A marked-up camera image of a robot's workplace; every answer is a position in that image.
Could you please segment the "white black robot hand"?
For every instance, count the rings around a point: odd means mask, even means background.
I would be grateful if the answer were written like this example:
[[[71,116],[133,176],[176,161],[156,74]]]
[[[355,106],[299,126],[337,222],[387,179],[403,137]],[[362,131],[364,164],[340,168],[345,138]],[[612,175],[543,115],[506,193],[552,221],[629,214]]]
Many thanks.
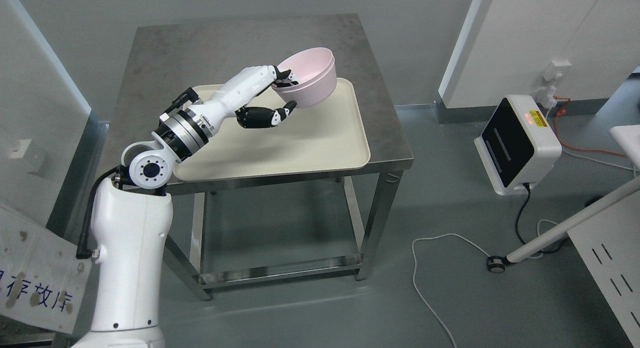
[[[297,103],[294,100],[279,109],[250,107],[254,97],[269,89],[292,87],[299,79],[291,70],[279,71],[274,65],[247,67],[214,92],[209,100],[189,106],[189,116],[208,137],[214,136],[227,118],[237,118],[247,129],[276,127],[290,115]]]

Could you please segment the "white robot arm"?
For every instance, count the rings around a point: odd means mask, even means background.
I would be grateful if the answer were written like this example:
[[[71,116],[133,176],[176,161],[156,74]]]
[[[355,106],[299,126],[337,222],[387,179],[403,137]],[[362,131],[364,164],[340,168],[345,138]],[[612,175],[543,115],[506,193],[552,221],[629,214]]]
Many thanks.
[[[76,347],[164,347],[159,327],[163,250],[173,220],[166,185],[175,165],[193,156],[225,119],[246,106],[187,89],[161,116],[150,141],[128,145],[118,166],[102,174],[78,239],[78,259],[99,268],[89,332]]]

